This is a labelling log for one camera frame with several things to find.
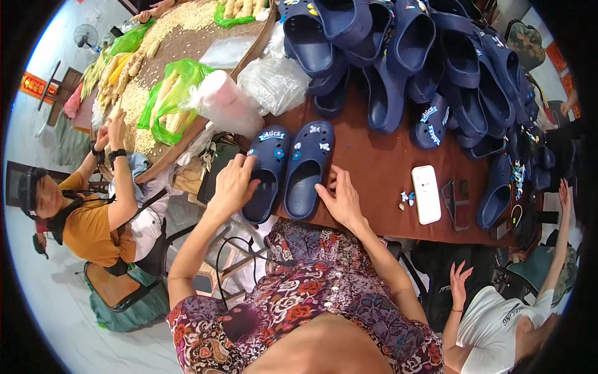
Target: wristwatch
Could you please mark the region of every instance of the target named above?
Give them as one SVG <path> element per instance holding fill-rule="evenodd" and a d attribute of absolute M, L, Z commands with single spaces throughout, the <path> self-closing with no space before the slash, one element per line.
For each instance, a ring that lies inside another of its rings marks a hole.
<path fill-rule="evenodd" d="M 101 150 L 100 152 L 96 151 L 95 146 L 96 146 L 96 141 L 94 140 L 90 143 L 91 154 L 96 156 L 98 164 L 103 163 L 106 153 L 104 152 L 104 150 Z"/>
<path fill-rule="evenodd" d="M 112 167 L 112 170 L 114 170 L 114 159 L 116 159 L 118 156 L 126 156 L 126 155 L 127 155 L 127 151 L 125 151 L 122 148 L 108 153 L 108 161 L 110 161 L 110 166 Z"/>

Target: black cable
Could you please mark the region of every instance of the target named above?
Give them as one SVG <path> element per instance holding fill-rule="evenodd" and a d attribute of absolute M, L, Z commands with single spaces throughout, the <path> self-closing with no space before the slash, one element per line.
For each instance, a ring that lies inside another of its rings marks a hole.
<path fill-rule="evenodd" d="M 254 252 L 253 248 L 251 247 L 254 244 L 253 236 L 249 239 L 249 241 L 247 241 L 247 240 L 245 240 L 243 238 L 240 238 L 238 236 L 231 236 L 230 238 L 224 239 L 224 242 L 220 246 L 220 249 L 218 250 L 218 254 L 216 255 L 216 281 L 218 282 L 218 289 L 220 291 L 220 295 L 222 296 L 222 302 L 224 303 L 224 307 L 226 308 L 226 310 L 228 310 L 228 305 L 226 304 L 224 292 L 222 290 L 222 284 L 220 283 L 220 270 L 218 269 L 218 262 L 220 260 L 220 253 L 222 252 L 222 249 L 224 248 L 224 245 L 226 243 L 228 243 L 229 241 L 233 240 L 233 239 L 238 239 L 238 240 L 243 241 L 244 243 L 246 243 L 247 246 L 248 246 L 248 252 L 254 258 L 254 282 L 255 282 L 255 285 L 258 284 L 257 277 L 255 276 L 255 270 L 257 268 L 257 261 L 255 259 L 256 257 L 259 257 L 259 258 L 261 258 L 261 259 L 263 259 L 265 261 L 272 261 L 272 262 L 277 263 L 277 264 L 282 265 L 282 266 L 295 266 L 297 264 L 297 261 L 295 261 L 295 260 L 291 260 L 291 261 L 276 261 L 276 260 L 267 259 L 267 258 L 265 258 L 265 257 L 257 254 L 256 252 Z"/>

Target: floral dress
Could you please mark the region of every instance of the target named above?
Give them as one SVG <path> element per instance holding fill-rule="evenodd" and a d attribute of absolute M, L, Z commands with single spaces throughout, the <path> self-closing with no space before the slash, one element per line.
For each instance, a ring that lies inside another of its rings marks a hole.
<path fill-rule="evenodd" d="M 166 321 L 185 373 L 240 373 L 270 345 L 328 311 L 359 326 L 395 373 L 444 373 L 443 341 L 390 300 L 361 242 L 350 233 L 280 219 L 264 238 L 273 259 L 243 303 L 192 296 Z"/>

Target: white smartphone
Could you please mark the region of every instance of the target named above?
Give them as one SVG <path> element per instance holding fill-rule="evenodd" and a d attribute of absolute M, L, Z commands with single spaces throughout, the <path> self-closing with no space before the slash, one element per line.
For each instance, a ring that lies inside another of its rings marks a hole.
<path fill-rule="evenodd" d="M 419 223 L 428 224 L 440 219 L 440 196 L 436 173 L 432 165 L 418 166 L 411 171 Z"/>

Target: orange t-shirt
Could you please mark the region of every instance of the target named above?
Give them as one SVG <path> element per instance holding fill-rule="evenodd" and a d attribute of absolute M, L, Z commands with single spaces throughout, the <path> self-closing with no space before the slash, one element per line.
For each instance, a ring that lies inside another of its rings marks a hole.
<path fill-rule="evenodd" d="M 61 190 L 82 190 L 84 184 L 81 174 L 74 172 L 58 187 Z M 98 199 L 96 195 L 80 196 L 84 200 Z M 102 200 L 84 202 L 67 217 L 62 241 L 78 257 L 104 267 L 115 265 L 119 257 L 126 263 L 135 260 L 137 245 L 130 225 L 125 225 L 120 235 L 116 230 L 110 232 L 108 204 Z"/>

